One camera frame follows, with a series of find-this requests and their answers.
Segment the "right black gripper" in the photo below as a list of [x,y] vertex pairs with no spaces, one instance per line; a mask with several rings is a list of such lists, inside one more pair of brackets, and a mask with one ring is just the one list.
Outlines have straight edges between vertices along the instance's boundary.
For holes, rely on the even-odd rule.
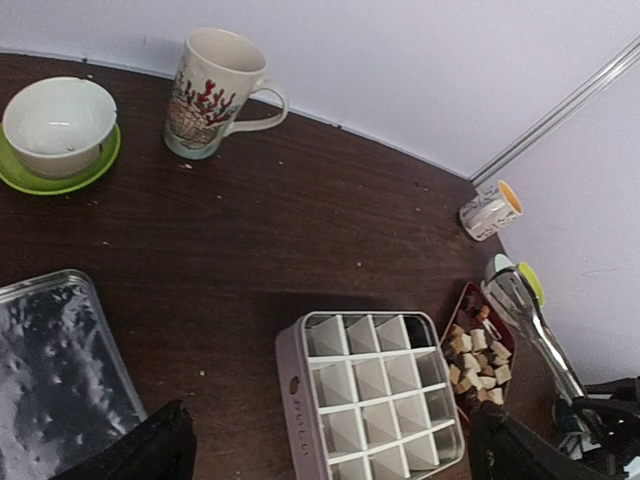
[[629,479],[639,459],[639,379],[585,387],[567,403],[557,397],[554,423],[563,434],[559,451],[611,479]]

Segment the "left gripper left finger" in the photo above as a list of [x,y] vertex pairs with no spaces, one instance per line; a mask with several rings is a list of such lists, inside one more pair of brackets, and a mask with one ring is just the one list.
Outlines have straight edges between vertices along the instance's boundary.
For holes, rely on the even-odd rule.
[[191,479],[196,458],[193,420],[172,400],[92,458],[59,474],[68,479]]

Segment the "metal tongs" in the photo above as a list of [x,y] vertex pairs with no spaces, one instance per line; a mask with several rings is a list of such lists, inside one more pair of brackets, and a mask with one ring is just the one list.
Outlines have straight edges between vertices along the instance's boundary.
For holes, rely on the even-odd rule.
[[543,357],[561,396],[568,403],[585,397],[586,391],[548,327],[526,277],[516,267],[505,267],[487,276],[481,290],[501,319]]

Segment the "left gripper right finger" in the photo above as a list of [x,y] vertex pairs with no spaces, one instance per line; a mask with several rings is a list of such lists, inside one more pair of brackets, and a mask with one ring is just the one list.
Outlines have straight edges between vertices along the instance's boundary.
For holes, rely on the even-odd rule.
[[482,402],[471,416],[467,450],[474,479],[588,480],[607,477],[563,455],[491,401]]

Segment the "bunny print tin lid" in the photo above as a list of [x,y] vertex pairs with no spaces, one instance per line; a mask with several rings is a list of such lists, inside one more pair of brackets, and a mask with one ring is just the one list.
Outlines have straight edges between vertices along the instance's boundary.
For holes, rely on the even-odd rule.
[[2,288],[2,478],[50,479],[146,417],[89,276],[65,269]]

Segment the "white divided tin box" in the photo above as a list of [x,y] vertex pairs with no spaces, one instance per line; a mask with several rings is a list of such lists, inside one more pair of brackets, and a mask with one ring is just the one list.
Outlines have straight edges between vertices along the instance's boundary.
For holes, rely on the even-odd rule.
[[423,312],[316,311],[275,340],[298,479],[428,479],[465,440]]

